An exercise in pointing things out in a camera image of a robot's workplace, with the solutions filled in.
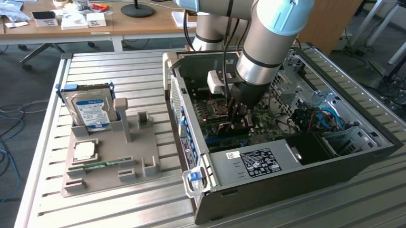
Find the aluminum workbench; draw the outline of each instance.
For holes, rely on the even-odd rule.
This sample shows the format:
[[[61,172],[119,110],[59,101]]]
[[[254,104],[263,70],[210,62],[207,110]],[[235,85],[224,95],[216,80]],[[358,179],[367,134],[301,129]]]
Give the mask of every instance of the aluminum workbench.
[[[65,83],[84,85],[112,81],[116,97],[128,98],[127,114],[150,112],[163,177],[85,196],[60,196],[72,119],[52,92],[15,227],[330,228],[406,224],[406,147],[402,147],[349,182],[196,226],[166,109],[162,55],[167,51],[176,50],[73,54],[60,61],[55,79],[55,84],[63,86]],[[306,53],[406,142],[405,122],[317,50],[310,49]],[[306,76],[315,85],[322,84],[311,73]]]

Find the plastic bag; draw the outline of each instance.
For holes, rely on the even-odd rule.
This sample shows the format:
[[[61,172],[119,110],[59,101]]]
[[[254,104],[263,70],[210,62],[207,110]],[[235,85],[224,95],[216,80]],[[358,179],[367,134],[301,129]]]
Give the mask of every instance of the plastic bag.
[[[73,4],[75,4],[76,10],[79,12],[91,9],[91,2],[89,2],[89,0],[73,0]]]
[[[0,15],[5,15],[12,22],[23,22],[31,18],[20,11],[20,9],[8,3],[0,3]]]

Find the power supply label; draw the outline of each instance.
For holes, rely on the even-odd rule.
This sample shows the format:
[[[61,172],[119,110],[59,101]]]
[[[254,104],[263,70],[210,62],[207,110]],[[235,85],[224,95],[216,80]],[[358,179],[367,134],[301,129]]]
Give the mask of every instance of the power supply label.
[[[242,153],[240,158],[246,165],[250,177],[259,177],[282,170],[275,156],[268,148]]]

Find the network cable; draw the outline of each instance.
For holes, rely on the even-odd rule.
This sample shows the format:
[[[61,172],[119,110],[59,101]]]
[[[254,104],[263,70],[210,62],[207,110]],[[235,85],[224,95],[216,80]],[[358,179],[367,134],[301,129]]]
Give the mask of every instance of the network cable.
[[[15,171],[15,175],[16,175],[16,182],[17,182],[17,184],[16,184],[16,187],[15,187],[15,189],[12,190],[12,192],[3,198],[3,200],[0,201],[0,204],[3,203],[3,202],[5,202],[7,201],[7,199],[19,191],[19,188],[20,188],[20,177],[19,177],[19,171],[17,171],[17,167],[16,167],[16,165],[15,165],[15,161],[13,161],[13,157],[11,156],[11,154],[5,151],[5,150],[3,150],[3,149],[0,149],[0,152],[5,155],[5,156],[8,156],[8,159],[9,159],[9,161],[11,161],[11,163],[12,163],[12,168],[13,168],[13,171]]]
[[[20,124],[20,129],[8,138],[0,140],[1,142],[5,142],[7,140],[9,140],[11,138],[13,138],[23,131],[24,121],[20,118],[11,118],[11,117],[7,117],[4,115],[0,115],[0,118],[9,119],[9,120],[17,120],[21,123]]]

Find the barcode sticker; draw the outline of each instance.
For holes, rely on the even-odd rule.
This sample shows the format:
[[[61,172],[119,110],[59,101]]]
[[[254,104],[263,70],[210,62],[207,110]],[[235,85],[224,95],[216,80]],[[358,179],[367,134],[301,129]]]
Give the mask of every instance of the barcode sticker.
[[[239,158],[240,152],[239,151],[228,152],[228,153],[226,153],[226,156],[227,156],[227,159]]]
[[[92,35],[108,35],[110,32],[91,32]]]

